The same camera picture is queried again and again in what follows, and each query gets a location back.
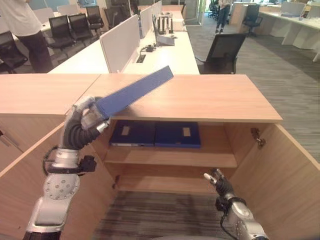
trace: cabinet door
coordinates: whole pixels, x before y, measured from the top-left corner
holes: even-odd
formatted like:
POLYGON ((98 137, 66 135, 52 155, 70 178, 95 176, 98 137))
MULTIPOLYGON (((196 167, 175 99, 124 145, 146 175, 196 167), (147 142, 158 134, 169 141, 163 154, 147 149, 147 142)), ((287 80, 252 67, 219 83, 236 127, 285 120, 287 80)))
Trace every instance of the cabinet door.
POLYGON ((0 136, 0 172, 23 152, 20 151, 6 136, 0 136))
MULTIPOLYGON (((19 239, 24 236, 34 204, 43 195, 43 156, 59 142, 62 127, 63 123, 15 159, 11 168, 0 172, 0 233, 19 239)), ((86 146, 80 155, 95 156, 97 167, 80 178, 62 232, 61 239, 66 240, 90 239, 117 194, 112 177, 92 146, 86 146)))
POLYGON ((64 115, 52 117, 2 116, 0 130, 21 151, 26 151, 43 136, 62 123, 64 115))
POLYGON ((270 124, 231 182, 270 239, 319 236, 320 164, 281 126, 270 124))

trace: white label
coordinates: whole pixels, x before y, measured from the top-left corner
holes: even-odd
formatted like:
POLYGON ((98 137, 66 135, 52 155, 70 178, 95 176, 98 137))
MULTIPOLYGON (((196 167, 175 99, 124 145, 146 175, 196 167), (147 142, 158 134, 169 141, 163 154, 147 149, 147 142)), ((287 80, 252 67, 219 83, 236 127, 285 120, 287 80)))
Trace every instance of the white label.
POLYGON ((190 128, 189 127, 184 127, 183 128, 183 136, 184 137, 191 137, 191 133, 190 133, 190 128))
POLYGON ((122 136, 128 136, 129 135, 129 130, 130 130, 129 126, 124 126, 123 129, 122 129, 121 135, 122 136))

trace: cabinet shelf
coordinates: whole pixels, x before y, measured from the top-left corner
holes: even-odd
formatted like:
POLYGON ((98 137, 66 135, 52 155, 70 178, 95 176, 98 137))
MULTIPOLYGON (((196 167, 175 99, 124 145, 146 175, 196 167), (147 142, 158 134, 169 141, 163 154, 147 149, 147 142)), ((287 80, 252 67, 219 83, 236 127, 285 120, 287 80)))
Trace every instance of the cabinet shelf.
POLYGON ((223 125, 200 125, 201 148, 110 146, 105 163, 236 168, 223 125))

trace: wooden countertop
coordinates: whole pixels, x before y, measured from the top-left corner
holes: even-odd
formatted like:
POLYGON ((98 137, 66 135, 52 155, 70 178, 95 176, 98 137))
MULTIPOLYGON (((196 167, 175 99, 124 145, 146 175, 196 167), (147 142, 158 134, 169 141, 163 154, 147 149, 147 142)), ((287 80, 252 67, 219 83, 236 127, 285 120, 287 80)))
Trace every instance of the wooden countertop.
POLYGON ((65 115, 99 74, 7 74, 0 78, 0 115, 65 115))
MULTIPOLYGON (((82 96, 107 96, 135 74, 8 74, 0 79, 0 116, 65 115, 82 96)), ((176 75, 115 119, 277 123, 276 110, 246 75, 176 75)))
MULTIPOLYGON (((107 96, 141 75, 102 74, 84 96, 107 96)), ((246 75, 176 75, 115 119, 278 123, 282 120, 246 75)))

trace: white shirt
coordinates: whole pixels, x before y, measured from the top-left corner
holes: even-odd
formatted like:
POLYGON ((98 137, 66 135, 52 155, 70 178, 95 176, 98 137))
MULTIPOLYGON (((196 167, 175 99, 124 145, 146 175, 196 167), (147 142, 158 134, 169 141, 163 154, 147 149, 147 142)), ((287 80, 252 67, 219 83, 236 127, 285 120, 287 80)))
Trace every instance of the white shirt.
POLYGON ((41 29, 40 21, 26 0, 0 0, 0 15, 16 36, 34 35, 41 29))

